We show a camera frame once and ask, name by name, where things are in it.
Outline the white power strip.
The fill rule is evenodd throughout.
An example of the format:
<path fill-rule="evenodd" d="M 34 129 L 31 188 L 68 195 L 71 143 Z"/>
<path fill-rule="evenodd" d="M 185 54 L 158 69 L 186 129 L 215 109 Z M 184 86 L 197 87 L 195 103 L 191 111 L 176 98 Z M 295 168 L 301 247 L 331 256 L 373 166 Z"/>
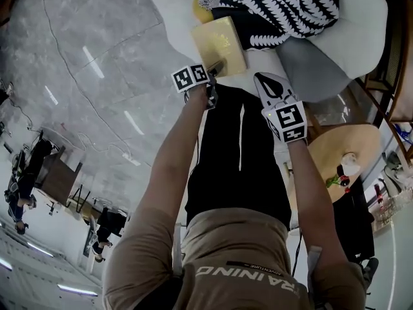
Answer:
<path fill-rule="evenodd" d="M 135 165 L 136 167 L 140 166 L 140 162 L 138 162 L 137 160 L 133 159 L 133 157 L 131 157 L 131 155 L 127 154 L 127 153 L 123 153 L 122 157 L 127 160 L 128 162 L 132 163 L 133 165 Z"/>

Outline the dark bottle red cap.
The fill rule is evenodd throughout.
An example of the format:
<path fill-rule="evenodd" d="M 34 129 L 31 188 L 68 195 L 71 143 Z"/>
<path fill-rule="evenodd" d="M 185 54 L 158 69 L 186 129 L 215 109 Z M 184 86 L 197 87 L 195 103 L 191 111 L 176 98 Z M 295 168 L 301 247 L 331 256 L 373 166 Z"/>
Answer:
<path fill-rule="evenodd" d="M 342 187 L 347 187 L 350 183 L 349 177 L 344 173 L 343 166 L 337 166 L 337 184 Z"/>

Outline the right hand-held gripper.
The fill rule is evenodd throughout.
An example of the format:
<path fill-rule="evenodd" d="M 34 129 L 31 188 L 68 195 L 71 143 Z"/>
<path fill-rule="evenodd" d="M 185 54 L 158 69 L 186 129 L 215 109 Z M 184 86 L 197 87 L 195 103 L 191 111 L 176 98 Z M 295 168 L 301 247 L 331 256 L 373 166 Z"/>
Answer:
<path fill-rule="evenodd" d="M 286 96 L 290 90 L 289 82 L 282 77 L 268 72 L 254 74 L 254 84 L 257 88 L 263 106 L 267 106 L 268 96 Z M 281 143 L 291 143 L 307 138 L 307 117 L 302 101 L 294 94 L 288 94 L 285 99 L 262 110 L 268 127 Z"/>

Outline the white beanbag chair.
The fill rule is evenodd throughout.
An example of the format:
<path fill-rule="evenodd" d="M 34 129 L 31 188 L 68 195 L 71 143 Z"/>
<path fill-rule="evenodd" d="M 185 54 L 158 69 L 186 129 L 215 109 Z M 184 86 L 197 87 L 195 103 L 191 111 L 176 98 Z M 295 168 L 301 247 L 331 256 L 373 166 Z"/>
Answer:
<path fill-rule="evenodd" d="M 152 0 L 169 43 L 194 62 L 201 57 L 191 36 L 200 24 L 193 0 Z M 222 85 L 257 94 L 256 72 L 271 72 L 290 81 L 299 99 L 317 103 L 332 98 L 378 65 L 385 46 L 388 7 L 385 0 L 340 0 L 339 20 L 309 39 L 289 39 L 274 50 L 244 53 L 247 70 L 218 79 Z"/>

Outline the black white striped cushion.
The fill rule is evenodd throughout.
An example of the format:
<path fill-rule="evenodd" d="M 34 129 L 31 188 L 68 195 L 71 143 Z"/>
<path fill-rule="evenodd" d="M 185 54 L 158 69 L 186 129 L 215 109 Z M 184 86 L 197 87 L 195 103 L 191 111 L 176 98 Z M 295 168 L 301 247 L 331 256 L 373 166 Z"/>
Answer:
<path fill-rule="evenodd" d="M 232 19 L 244 50 L 316 36 L 339 19 L 339 0 L 210 0 L 210 9 Z"/>

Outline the dark wooden table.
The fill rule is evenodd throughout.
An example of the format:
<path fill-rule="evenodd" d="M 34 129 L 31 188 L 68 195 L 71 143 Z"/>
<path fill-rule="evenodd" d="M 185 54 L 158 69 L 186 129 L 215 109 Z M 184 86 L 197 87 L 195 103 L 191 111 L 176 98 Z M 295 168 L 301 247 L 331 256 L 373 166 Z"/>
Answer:
<path fill-rule="evenodd" d="M 68 207 L 70 192 L 83 163 L 79 162 L 75 169 L 71 169 L 62 159 L 66 147 L 64 145 L 58 146 L 56 151 L 44 158 L 34 189 L 49 197 L 53 202 Z"/>

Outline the person's left forearm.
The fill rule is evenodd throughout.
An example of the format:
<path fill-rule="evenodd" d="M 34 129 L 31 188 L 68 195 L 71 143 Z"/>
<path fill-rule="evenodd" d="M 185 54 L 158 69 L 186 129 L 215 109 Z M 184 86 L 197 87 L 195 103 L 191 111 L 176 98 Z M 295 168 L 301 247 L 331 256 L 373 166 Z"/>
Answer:
<path fill-rule="evenodd" d="M 207 103 L 205 85 L 190 91 L 188 101 L 159 148 L 152 167 L 145 198 L 151 206 L 173 218 L 179 213 Z"/>

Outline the tan t-shirt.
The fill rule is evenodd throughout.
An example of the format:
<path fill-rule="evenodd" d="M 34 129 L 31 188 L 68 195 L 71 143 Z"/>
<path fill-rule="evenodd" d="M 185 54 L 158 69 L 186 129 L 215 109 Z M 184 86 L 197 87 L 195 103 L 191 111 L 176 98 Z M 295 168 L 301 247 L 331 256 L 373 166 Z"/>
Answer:
<path fill-rule="evenodd" d="M 179 272 L 172 265 L 174 221 L 138 210 L 112 252 L 103 282 L 105 310 L 365 310 L 361 269 L 347 262 L 316 269 L 308 284 L 290 273 L 287 230 L 249 209 L 214 209 L 190 222 Z"/>

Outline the tan gold book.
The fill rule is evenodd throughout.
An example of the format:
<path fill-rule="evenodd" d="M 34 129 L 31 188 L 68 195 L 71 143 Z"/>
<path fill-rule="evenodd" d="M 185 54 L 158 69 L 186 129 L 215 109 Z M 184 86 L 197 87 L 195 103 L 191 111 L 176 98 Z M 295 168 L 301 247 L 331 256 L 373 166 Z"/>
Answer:
<path fill-rule="evenodd" d="M 218 77 L 233 76 L 247 70 L 243 48 L 231 17 L 223 17 L 199 25 L 191 31 L 201 60 L 211 70 L 223 67 Z"/>

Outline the wooden coffee table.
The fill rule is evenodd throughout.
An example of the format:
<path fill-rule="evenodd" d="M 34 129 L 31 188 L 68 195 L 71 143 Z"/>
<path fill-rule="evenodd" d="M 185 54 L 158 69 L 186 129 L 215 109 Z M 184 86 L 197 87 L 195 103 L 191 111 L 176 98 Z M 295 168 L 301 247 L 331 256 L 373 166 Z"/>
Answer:
<path fill-rule="evenodd" d="M 344 124 L 329 129 L 314 139 L 308 146 L 312 159 L 324 181 L 337 174 L 342 157 L 348 153 L 356 155 L 359 171 L 349 177 L 346 187 L 333 184 L 328 188 L 332 202 L 341 199 L 361 174 L 373 164 L 381 154 L 381 134 L 371 124 Z"/>

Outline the black trousers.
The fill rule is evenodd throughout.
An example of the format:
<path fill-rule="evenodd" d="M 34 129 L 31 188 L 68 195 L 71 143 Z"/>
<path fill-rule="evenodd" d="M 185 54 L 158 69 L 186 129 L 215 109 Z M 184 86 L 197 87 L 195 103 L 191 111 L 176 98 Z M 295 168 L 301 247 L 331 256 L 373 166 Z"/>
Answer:
<path fill-rule="evenodd" d="M 259 98 L 216 85 L 206 115 L 199 163 L 188 181 L 186 220 L 212 209 L 245 208 L 290 226 L 292 211 L 274 156 L 274 135 Z"/>

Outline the white mug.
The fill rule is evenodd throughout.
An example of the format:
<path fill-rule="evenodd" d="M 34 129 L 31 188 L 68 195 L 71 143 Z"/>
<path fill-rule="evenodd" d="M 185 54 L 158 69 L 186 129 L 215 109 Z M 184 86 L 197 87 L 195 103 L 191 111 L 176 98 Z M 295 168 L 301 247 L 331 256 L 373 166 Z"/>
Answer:
<path fill-rule="evenodd" d="M 348 152 L 341 159 L 341 166 L 345 176 L 353 176 L 360 171 L 357 156 L 354 152 Z"/>

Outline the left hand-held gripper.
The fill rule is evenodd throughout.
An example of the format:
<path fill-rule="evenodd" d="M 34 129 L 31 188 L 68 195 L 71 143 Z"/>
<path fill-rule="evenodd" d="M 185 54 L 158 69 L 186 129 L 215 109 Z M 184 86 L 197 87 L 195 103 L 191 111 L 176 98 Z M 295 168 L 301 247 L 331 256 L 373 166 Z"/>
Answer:
<path fill-rule="evenodd" d="M 173 73 L 171 78 L 177 93 L 183 93 L 185 103 L 189 99 L 190 90 L 197 85 L 206 85 L 206 96 L 208 98 L 208 109 L 214 109 L 217 104 L 217 92 L 215 89 L 216 79 L 214 76 L 220 75 L 224 70 L 226 60 L 221 59 L 208 67 L 203 64 L 185 66 Z"/>

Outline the person's right forearm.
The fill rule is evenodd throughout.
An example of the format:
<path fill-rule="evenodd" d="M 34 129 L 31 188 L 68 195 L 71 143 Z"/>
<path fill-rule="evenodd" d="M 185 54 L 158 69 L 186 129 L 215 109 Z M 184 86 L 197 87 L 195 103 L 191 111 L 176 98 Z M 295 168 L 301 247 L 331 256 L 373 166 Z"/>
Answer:
<path fill-rule="evenodd" d="M 320 247 L 319 267 L 340 259 L 342 251 L 337 240 L 332 202 L 303 140 L 288 144 L 292 162 L 299 226 L 307 249 Z"/>

